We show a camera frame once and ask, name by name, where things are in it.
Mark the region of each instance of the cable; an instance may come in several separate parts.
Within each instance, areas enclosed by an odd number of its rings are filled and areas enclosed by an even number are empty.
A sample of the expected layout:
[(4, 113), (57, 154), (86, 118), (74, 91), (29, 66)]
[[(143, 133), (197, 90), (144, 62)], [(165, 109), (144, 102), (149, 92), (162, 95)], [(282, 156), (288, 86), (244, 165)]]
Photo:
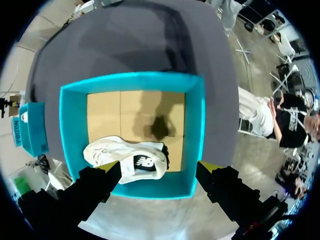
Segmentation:
[(0, 135), (0, 138), (5, 137), (5, 136), (8, 136), (8, 135), (12, 135), (12, 132), (2, 134), (2, 135)]
[(9, 89), (6, 91), (5, 94), (3, 94), (0, 98), (3, 98), (4, 96), (6, 96), (9, 91), (11, 90), (11, 88), (13, 87), (14, 83), (16, 82), (16, 79), (17, 79), (17, 76), (18, 76), (18, 72), (19, 72), (19, 61), (20, 61), (20, 53), (19, 53), (19, 50), (17, 49), (17, 53), (18, 53), (18, 61), (17, 61), (17, 66), (16, 66), (16, 73), (15, 73), (15, 76), (13, 78), (13, 81), (9, 87)]

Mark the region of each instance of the cardboard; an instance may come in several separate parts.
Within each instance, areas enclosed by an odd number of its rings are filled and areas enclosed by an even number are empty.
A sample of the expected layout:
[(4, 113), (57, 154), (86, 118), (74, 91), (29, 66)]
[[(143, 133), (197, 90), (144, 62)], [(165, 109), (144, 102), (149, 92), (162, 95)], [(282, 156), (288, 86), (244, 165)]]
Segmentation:
[[(11, 95), (9, 97), (9, 100), (12, 102), (20, 103), (21, 95), (19, 94)], [(19, 107), (8, 106), (8, 108), (9, 108), (9, 117), (19, 115)]]
[(106, 136), (120, 136), (120, 92), (87, 95), (89, 143)]
[(184, 141), (185, 94), (122, 91), (89, 94), (89, 142), (117, 135), (130, 142), (163, 142), (169, 152), (168, 172), (180, 172)]

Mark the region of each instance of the green object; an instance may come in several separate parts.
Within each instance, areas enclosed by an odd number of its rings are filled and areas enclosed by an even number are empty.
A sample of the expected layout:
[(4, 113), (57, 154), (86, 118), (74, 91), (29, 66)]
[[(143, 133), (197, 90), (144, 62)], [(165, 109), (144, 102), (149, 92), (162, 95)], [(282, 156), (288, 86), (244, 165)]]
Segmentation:
[(28, 184), (27, 179), (23, 176), (15, 178), (14, 184), (21, 195), (26, 194), (27, 192), (30, 192), (32, 190)]

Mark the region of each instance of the teal box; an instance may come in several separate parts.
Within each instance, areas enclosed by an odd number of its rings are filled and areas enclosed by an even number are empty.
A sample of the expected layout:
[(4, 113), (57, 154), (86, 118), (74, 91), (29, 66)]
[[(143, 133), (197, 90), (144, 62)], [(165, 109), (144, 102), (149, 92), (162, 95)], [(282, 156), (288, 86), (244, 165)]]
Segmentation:
[[(24, 113), (28, 115), (28, 122), (21, 120)], [(22, 147), (31, 156), (37, 157), (48, 152), (44, 102), (28, 102), (20, 107), (19, 128)]]
[(113, 91), (185, 93), (181, 172), (166, 172), (159, 180), (118, 184), (112, 194), (145, 199), (181, 199), (194, 195), (197, 161), (202, 159), (205, 135), (205, 83), (196, 75), (173, 72), (128, 72), (81, 80), (61, 87), (59, 124), (62, 147), (73, 180), (90, 166), (83, 150), (89, 144), (87, 94)]
[(11, 126), (12, 126), (12, 135), (13, 135), (14, 145), (16, 147), (20, 147), (22, 145), (22, 141), (21, 141), (20, 126), (19, 126), (19, 117), (14, 116), (11, 119)]

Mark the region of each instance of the table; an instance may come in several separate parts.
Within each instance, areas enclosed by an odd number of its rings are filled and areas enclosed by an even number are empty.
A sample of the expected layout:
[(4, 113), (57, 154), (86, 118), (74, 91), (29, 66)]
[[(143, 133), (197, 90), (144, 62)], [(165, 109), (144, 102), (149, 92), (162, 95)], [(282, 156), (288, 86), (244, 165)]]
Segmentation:
[(46, 43), (32, 63), (25, 97), (27, 102), (45, 102), (48, 155), (65, 160), (59, 129), (61, 86), (140, 71), (205, 77), (202, 160), (231, 165), (239, 117), (236, 71), (215, 10), (195, 0), (112, 4), (76, 19)]

